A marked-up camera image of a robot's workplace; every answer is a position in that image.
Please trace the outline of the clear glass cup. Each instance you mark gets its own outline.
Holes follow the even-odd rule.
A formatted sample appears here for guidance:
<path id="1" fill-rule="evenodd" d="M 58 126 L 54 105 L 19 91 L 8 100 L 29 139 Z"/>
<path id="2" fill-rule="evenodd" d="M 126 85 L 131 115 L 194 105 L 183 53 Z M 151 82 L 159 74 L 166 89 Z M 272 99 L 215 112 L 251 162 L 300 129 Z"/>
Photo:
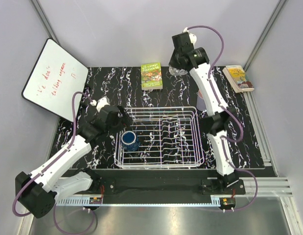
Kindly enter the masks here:
<path id="1" fill-rule="evenodd" d="M 172 66 L 169 66 L 169 72 L 171 75 L 173 76 L 183 76 L 183 75 L 186 75 L 188 72 L 184 69 L 177 69 L 177 68 L 174 68 Z"/>

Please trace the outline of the dark blue ceramic mug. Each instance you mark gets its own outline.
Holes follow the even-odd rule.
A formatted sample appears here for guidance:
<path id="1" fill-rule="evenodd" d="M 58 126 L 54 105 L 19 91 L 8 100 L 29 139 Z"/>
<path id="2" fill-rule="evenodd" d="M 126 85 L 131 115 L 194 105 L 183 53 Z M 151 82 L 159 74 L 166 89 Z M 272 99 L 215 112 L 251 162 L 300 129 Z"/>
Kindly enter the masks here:
<path id="1" fill-rule="evenodd" d="M 133 131 L 126 131 L 121 135 L 121 144 L 125 151 L 135 152 L 138 150 L 140 142 Z"/>

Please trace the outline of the lilac plastic cup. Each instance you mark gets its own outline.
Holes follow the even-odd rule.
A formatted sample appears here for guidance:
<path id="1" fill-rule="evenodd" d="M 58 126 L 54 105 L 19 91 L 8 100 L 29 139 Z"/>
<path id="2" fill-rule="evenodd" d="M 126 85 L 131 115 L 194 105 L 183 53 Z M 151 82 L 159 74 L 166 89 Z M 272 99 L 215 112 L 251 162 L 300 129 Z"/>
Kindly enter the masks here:
<path id="1" fill-rule="evenodd" d="M 197 104 L 196 104 L 196 108 L 199 111 L 205 111 L 206 110 L 206 105 L 203 99 L 201 99 L 199 96 L 197 97 Z"/>

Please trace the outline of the pink plastic cup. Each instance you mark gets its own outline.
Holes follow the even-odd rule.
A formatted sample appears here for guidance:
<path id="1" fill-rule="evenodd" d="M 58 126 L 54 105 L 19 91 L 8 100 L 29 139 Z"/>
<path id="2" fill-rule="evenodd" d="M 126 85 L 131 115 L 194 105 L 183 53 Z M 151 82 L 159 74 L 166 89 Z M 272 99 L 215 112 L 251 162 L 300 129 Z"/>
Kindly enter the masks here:
<path id="1" fill-rule="evenodd" d="M 202 96 L 202 94 L 201 94 L 200 91 L 198 91 L 198 96 L 199 96 L 201 99 L 203 99 L 203 96 Z"/>

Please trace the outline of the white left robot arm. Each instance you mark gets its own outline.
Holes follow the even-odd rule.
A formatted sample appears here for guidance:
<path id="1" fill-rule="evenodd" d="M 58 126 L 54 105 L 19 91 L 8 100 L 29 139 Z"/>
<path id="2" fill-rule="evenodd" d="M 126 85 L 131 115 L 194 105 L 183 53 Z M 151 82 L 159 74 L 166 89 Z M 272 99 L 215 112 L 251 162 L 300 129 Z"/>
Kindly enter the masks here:
<path id="1" fill-rule="evenodd" d="M 48 214 L 60 200 L 77 192 L 97 193 L 100 176 L 87 168 L 62 179 L 64 173 L 79 159 L 90 153 L 105 138 L 115 135 L 133 124 L 133 119 L 122 106 L 104 105 L 90 122 L 81 125 L 69 142 L 47 162 L 29 174 L 20 172 L 15 178 L 12 211 L 20 202 L 29 214 L 41 218 Z"/>

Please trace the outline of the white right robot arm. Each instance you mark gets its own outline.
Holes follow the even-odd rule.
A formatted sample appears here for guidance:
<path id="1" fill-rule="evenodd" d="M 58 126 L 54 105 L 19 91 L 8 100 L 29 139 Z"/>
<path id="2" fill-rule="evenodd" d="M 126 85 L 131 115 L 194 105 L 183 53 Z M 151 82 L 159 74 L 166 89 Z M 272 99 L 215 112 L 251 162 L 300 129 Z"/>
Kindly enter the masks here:
<path id="1" fill-rule="evenodd" d="M 213 186 L 220 193 L 228 194 L 239 180 L 226 139 L 226 123 L 232 113 L 211 74 L 211 65 L 205 50 L 202 47 L 194 47 L 195 36 L 183 32 L 172 36 L 172 41 L 174 50 L 169 65 L 190 74 L 206 106 L 208 116 L 204 118 L 203 132 L 212 144 L 217 171 L 217 180 Z"/>

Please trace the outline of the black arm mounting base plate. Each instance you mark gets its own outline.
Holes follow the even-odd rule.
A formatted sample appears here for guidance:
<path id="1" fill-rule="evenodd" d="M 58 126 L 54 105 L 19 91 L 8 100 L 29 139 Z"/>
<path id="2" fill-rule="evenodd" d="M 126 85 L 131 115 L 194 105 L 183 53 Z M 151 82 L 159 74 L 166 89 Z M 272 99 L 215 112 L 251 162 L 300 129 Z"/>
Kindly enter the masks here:
<path id="1" fill-rule="evenodd" d="M 246 196 L 245 172 L 228 188 L 221 185 L 216 170 L 97 170 L 104 186 L 104 205 L 195 205 L 212 202 L 211 196 Z"/>

